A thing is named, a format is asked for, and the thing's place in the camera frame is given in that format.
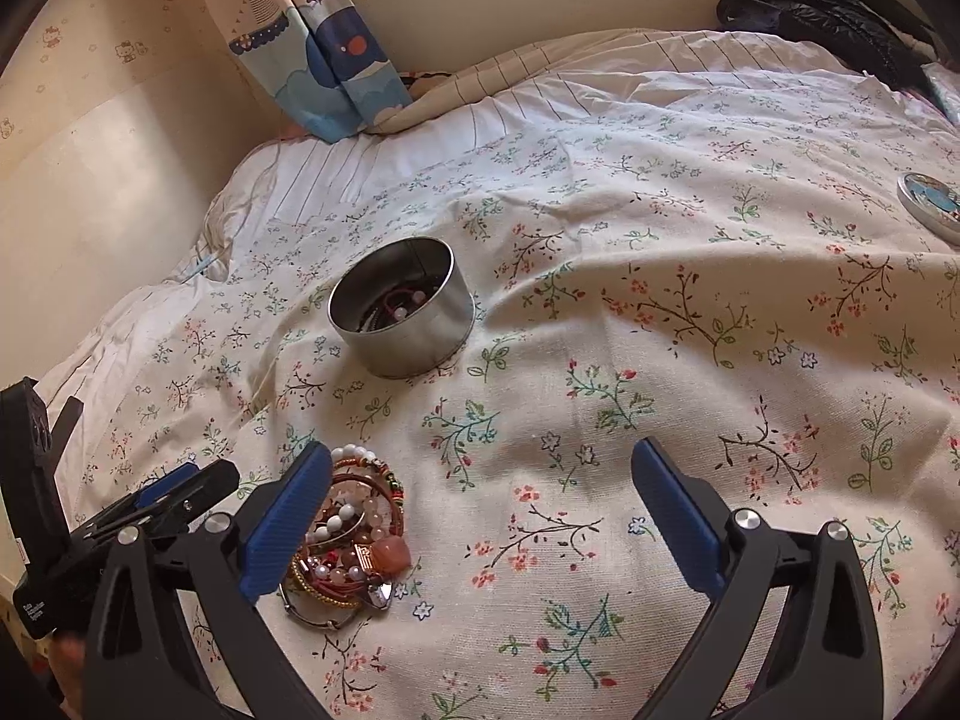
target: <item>metal screw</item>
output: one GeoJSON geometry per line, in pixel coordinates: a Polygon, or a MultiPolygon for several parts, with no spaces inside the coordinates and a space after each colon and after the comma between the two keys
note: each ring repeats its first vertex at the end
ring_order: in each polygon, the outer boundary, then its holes
{"type": "Polygon", "coordinates": [[[223,512],[210,514],[210,516],[203,521],[203,529],[208,533],[222,533],[229,527],[230,515],[224,514],[223,512]]]}
{"type": "Polygon", "coordinates": [[[127,544],[133,544],[138,538],[140,538],[140,528],[137,528],[133,525],[128,525],[126,528],[121,528],[120,533],[117,533],[117,541],[124,546],[127,544]]]}
{"type": "Polygon", "coordinates": [[[754,531],[760,528],[760,523],[763,520],[753,509],[740,509],[733,514],[733,521],[745,531],[754,531]]]}
{"type": "Polygon", "coordinates": [[[834,521],[827,525],[827,535],[834,541],[844,541],[847,536],[850,535],[850,531],[847,530],[842,522],[834,521]]]}

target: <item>black mechanical device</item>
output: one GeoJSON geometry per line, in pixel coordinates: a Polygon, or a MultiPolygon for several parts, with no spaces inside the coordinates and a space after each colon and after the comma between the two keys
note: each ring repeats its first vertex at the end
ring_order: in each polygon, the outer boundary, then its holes
{"type": "MultiPolygon", "coordinates": [[[[307,445],[280,480],[253,490],[236,514],[207,514],[238,481],[231,463],[215,461],[203,470],[181,466],[69,533],[53,472],[79,413],[79,403],[68,404],[51,435],[29,379],[0,394],[0,490],[30,560],[17,589],[18,613],[32,635],[86,632],[85,720],[248,716],[217,700],[179,603],[185,590],[197,594],[254,718],[329,720],[256,611],[258,597],[282,580],[328,491],[328,450],[307,445]]],[[[653,439],[637,442],[631,468],[680,571],[710,600],[635,720],[880,720],[877,626],[843,523],[827,522],[816,535],[791,533],[751,509],[731,511],[653,439]],[[789,590],[755,686],[742,704],[715,715],[777,586],[789,590]]],[[[955,716],[958,688],[950,675],[958,649],[949,645],[899,720],[955,716]]],[[[15,716],[64,717],[27,673],[0,625],[0,690],[21,708],[15,716]]]]}

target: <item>blue gripper pad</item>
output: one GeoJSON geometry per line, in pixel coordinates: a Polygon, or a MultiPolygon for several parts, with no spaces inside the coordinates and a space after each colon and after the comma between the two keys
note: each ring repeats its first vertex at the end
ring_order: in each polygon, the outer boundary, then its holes
{"type": "Polygon", "coordinates": [[[294,466],[292,473],[288,471],[280,481],[282,490],[247,539],[240,592],[251,603],[277,589],[291,555],[304,540],[304,533],[330,489],[333,460],[321,443],[315,445],[302,464],[294,466]]]}
{"type": "Polygon", "coordinates": [[[648,440],[637,442],[630,463],[634,487],[664,536],[683,579],[690,589],[715,601],[726,581],[719,571],[720,541],[713,528],[648,440]]]}
{"type": "Polygon", "coordinates": [[[152,506],[170,490],[184,483],[196,473],[200,473],[200,466],[197,466],[196,463],[184,463],[182,466],[177,466],[166,476],[160,477],[152,485],[147,485],[140,491],[140,495],[136,498],[136,508],[145,509],[152,506]]]}

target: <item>tin lid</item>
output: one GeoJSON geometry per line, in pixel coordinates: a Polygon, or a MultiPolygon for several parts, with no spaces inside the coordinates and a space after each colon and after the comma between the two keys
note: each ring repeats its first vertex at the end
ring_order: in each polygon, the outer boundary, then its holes
{"type": "Polygon", "coordinates": [[[918,172],[899,177],[896,193],[904,208],[930,232],[960,245],[960,196],[947,184],[918,172]]]}

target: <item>orange stone pendant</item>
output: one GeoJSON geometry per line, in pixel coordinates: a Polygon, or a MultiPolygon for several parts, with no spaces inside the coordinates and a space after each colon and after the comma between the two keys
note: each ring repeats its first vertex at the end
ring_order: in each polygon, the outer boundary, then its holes
{"type": "Polygon", "coordinates": [[[411,566],[410,547],[402,536],[386,536],[370,546],[373,566],[377,573],[395,577],[411,566]]]}

